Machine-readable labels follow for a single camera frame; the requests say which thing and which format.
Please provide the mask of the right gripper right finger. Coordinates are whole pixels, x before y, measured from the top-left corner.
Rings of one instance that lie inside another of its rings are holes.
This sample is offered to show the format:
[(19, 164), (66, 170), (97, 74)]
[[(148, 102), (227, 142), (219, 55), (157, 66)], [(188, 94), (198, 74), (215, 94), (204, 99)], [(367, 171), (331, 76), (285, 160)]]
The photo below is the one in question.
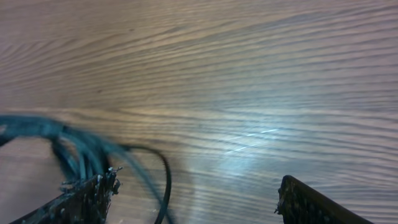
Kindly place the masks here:
[(282, 178), (275, 213), (284, 224), (373, 224), (291, 175)]

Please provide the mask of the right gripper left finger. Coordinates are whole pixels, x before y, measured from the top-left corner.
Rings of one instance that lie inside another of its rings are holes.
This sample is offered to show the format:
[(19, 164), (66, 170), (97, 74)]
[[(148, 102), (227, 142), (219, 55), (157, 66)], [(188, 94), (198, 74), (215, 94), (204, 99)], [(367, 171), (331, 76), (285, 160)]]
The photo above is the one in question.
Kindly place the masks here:
[(63, 194), (11, 224), (105, 224), (111, 197), (121, 185), (119, 170), (111, 167), (103, 175), (64, 182), (71, 187), (63, 188)]

